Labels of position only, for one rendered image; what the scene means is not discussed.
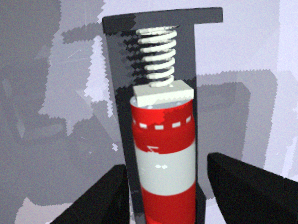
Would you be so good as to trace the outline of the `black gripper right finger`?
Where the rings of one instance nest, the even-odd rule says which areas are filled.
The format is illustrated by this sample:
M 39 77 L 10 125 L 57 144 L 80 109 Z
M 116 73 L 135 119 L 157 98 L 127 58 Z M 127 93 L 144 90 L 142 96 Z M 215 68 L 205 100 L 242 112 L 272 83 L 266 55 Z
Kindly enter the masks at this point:
M 298 224 L 298 181 L 209 153 L 206 171 L 225 224 Z

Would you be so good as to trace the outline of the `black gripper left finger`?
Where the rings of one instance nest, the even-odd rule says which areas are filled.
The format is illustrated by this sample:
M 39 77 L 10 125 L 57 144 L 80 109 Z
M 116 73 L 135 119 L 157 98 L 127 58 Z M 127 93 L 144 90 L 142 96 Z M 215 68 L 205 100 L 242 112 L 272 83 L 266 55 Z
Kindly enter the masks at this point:
M 49 224 L 130 224 L 128 176 L 114 165 Z

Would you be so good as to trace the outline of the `red and white striped battery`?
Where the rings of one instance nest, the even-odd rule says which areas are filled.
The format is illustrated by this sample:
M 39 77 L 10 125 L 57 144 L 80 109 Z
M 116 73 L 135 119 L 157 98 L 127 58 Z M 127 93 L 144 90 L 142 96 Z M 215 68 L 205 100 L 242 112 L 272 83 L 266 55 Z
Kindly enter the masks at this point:
M 194 224 L 196 136 L 192 99 L 140 105 L 130 100 L 146 224 Z

